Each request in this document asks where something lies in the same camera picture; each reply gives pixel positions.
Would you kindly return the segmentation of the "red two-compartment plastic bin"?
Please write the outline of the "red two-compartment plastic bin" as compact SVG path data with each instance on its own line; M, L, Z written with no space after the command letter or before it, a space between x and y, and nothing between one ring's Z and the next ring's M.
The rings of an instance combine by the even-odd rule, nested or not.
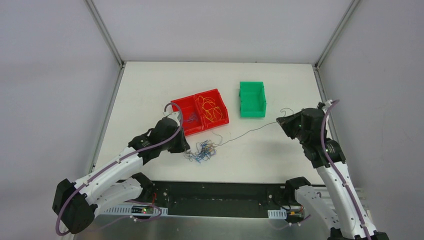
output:
M172 102L182 110L182 127L187 137L230 123L227 107L216 88Z

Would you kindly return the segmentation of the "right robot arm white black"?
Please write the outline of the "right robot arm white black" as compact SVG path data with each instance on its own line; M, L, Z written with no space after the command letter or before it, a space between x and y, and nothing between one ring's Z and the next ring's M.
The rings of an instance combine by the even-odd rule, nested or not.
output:
M305 157L323 180L333 208L317 195L305 177L286 181L284 200L304 206L309 216L321 221L330 240L387 240L387 233L377 230L360 203L339 143L327 137L328 115L328 110L304 108L278 117L276 122L289 138L301 144Z

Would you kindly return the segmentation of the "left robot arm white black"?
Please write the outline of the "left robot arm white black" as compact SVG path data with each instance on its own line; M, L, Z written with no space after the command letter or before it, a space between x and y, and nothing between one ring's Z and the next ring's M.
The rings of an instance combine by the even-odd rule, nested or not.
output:
M152 198L152 182L141 169L161 152L183 153L190 148L179 112L167 114L146 133L134 137L122 152L101 168L75 181L67 178L56 186L52 210L58 236L86 229L106 209L138 199Z

